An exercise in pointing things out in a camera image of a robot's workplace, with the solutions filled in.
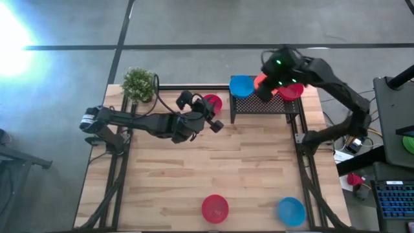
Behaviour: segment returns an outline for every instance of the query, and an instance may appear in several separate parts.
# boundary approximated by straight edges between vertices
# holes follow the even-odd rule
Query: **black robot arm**
[[[113,133],[108,125],[126,128],[141,129],[160,139],[171,139],[180,143],[195,139],[195,136],[204,129],[204,123],[209,123],[214,132],[220,131],[223,124],[213,122],[215,116],[213,106],[201,99],[192,102],[192,94],[183,91],[177,99],[177,105],[183,109],[185,104],[190,105],[191,111],[187,113],[155,113],[151,115],[138,115],[123,113],[114,109],[96,106],[86,110],[80,129],[86,133],[98,136],[107,144],[107,149],[115,153],[124,152],[125,138],[121,134]]]
[[[319,132],[308,131],[301,143],[305,154],[314,155],[319,145],[327,140],[336,140],[345,135],[367,135],[371,122],[369,100],[337,78],[331,66],[323,59],[304,57],[292,48],[283,47],[273,51],[261,70],[267,77],[256,94],[263,101],[267,102],[272,98],[271,90],[275,88],[302,83],[324,89],[353,112],[341,124]]]

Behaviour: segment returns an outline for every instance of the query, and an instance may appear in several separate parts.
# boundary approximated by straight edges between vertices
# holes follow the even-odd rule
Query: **green plant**
[[[154,95],[154,74],[143,68],[130,69],[124,76],[121,85],[124,95],[132,100],[134,104],[139,101],[149,102]]]

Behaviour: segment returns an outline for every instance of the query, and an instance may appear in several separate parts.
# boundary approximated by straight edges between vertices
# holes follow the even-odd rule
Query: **red plastic bowl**
[[[209,223],[221,223],[228,215],[228,203],[226,199],[220,195],[210,195],[202,202],[202,216]]]
[[[284,100],[293,101],[302,95],[303,89],[304,86],[302,84],[295,83],[288,87],[280,87],[279,94]]]
[[[262,72],[256,76],[256,78],[254,79],[254,89],[257,90],[259,89],[259,84],[266,78],[266,75],[263,74]],[[278,92],[277,89],[273,89],[272,94],[275,95]]]
[[[203,97],[204,99],[208,100],[211,105],[214,105],[214,113],[217,114],[220,112],[223,102],[221,101],[220,97],[216,96],[215,94],[207,94]]]

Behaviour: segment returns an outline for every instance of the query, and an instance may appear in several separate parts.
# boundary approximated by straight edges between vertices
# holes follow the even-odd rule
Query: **blue bowl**
[[[254,91],[253,79],[247,75],[237,75],[230,80],[230,92],[236,98],[247,98]]]
[[[298,227],[305,221],[305,207],[296,198],[285,197],[279,202],[278,216],[289,227]]]

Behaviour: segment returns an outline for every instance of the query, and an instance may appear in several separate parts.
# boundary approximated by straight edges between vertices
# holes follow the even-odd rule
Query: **gray floor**
[[[116,45],[127,0],[5,4],[26,28],[32,45]],[[404,0],[142,0],[134,5],[125,44],[411,43],[413,29],[414,17]],[[6,35],[16,38],[13,32]],[[123,51],[115,83],[134,66],[157,72],[162,83],[226,83],[233,74],[257,74],[260,52]],[[414,60],[414,49],[302,52],[326,59],[358,92],[372,89],[374,77],[398,74]],[[15,60],[2,56],[0,61],[8,63],[0,71]],[[102,103],[114,51],[33,51],[20,56],[26,64],[20,62],[17,74],[0,73],[0,128],[14,136],[11,147],[54,163],[50,170],[32,168],[8,231],[67,230],[74,221],[91,150],[78,129],[80,117],[86,107]],[[373,93],[364,96],[371,99]],[[320,97],[330,98],[323,91]],[[335,123],[347,113],[336,100],[322,106]],[[380,130],[379,122],[372,127]],[[345,196],[354,226],[378,228],[373,207]],[[361,221],[368,216],[369,221]]]

